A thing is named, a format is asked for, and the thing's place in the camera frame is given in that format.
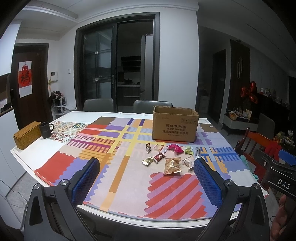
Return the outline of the person's right hand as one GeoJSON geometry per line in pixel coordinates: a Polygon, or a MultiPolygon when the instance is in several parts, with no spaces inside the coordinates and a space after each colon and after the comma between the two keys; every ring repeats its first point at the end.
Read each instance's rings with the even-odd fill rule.
{"type": "Polygon", "coordinates": [[[286,228],[288,213],[287,213],[287,210],[285,209],[285,204],[287,200],[289,202],[291,201],[292,204],[295,206],[295,202],[290,198],[288,198],[286,195],[283,195],[280,198],[280,206],[271,225],[270,240],[277,240],[280,237],[280,235],[283,233],[284,229],[286,228]]]}

